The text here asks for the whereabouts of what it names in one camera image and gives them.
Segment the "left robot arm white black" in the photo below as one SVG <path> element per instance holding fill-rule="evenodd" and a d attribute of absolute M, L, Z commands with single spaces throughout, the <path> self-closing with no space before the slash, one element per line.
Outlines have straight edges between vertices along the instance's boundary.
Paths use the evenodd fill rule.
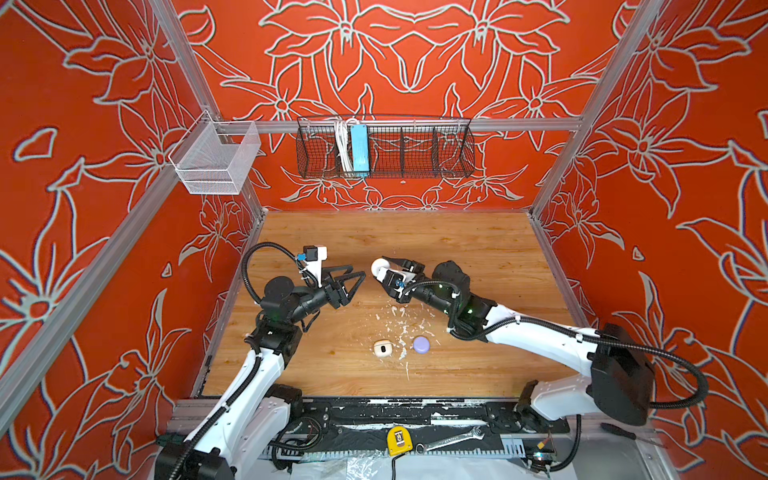
<path fill-rule="evenodd" d="M 248 275 L 249 261 L 258 251 L 284 254 L 302 282 L 287 276 L 267 282 L 257 293 Z M 283 442 L 291 425 L 304 424 L 302 393 L 278 380 L 296 354 L 302 336 L 325 306 L 348 305 L 366 278 L 351 265 L 327 267 L 328 252 L 308 245 L 299 254 L 274 242 L 250 247 L 240 263 L 247 293 L 259 307 L 255 329 L 246 336 L 248 354 L 235 379 L 205 418 L 179 442 L 170 441 L 155 460 L 156 479 L 251 479 L 265 450 L 300 451 L 319 442 L 323 428 L 309 420 L 311 438 Z"/>

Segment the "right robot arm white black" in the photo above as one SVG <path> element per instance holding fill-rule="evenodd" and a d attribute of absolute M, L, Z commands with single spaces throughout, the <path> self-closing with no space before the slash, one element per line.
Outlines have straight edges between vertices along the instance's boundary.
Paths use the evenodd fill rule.
<path fill-rule="evenodd" d="M 510 346 L 570 368 L 570 377 L 526 385 L 518 408 L 534 423 L 602 413 L 626 425 L 642 426 L 654 410 L 687 409 L 709 394 L 708 380 L 690 361 L 634 342 L 619 325 L 602 329 L 562 325 L 478 296 L 471 290 L 470 276 L 453 261 L 426 274 L 424 265 L 415 260 L 382 257 L 372 263 L 371 272 L 398 303 L 418 300 L 444 313 L 448 332 L 457 340 Z M 687 371 L 695 381 L 693 392 L 677 400 L 653 399 L 655 358 Z"/>

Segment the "white earbuds charging case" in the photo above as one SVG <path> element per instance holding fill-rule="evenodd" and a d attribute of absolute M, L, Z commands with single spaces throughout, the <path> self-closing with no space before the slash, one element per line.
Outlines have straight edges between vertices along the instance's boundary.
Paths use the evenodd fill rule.
<path fill-rule="evenodd" d="M 384 258 L 378 258 L 371 264 L 372 276 L 381 282 L 390 268 L 390 262 Z"/>

